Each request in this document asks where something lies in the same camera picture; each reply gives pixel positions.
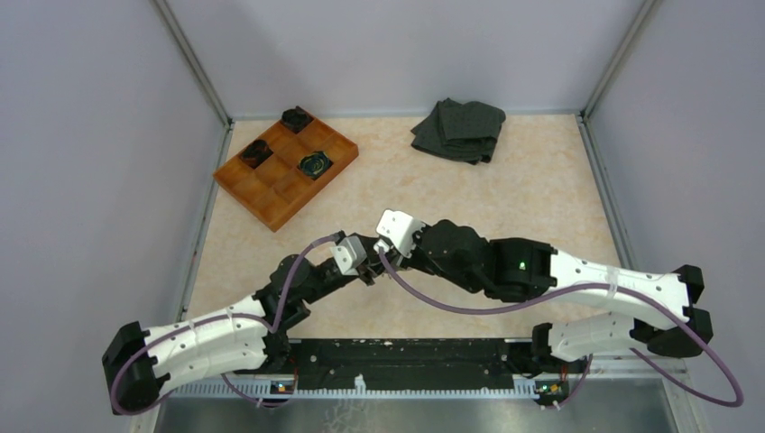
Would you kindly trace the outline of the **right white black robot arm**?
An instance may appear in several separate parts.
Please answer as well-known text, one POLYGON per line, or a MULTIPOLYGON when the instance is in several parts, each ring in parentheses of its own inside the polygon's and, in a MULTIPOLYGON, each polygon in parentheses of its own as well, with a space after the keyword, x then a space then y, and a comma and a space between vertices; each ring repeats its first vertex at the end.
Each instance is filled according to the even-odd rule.
POLYGON ((470 293, 482 292, 513 307, 551 299, 600 309, 598 316, 533 328, 529 359, 542 372, 620 349, 694 357, 714 335, 710 313, 695 305, 704 281, 692 265, 664 274, 641 273, 526 238, 487 240, 449 220, 433 226, 394 220, 377 231, 391 240, 388 255, 402 269, 436 275, 470 293))

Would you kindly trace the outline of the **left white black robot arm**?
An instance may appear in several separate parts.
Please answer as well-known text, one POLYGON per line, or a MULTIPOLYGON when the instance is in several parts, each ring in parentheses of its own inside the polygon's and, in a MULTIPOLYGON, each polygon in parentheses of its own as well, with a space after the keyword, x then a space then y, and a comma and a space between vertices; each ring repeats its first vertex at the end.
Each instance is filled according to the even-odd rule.
POLYGON ((121 326, 101 358, 112 412, 138 415, 183 385, 224 373, 283 370, 287 332, 309 316, 310 303, 356 280, 371 285, 383 272, 375 253, 320 264, 293 254, 262 289, 223 309, 165 326, 121 326))

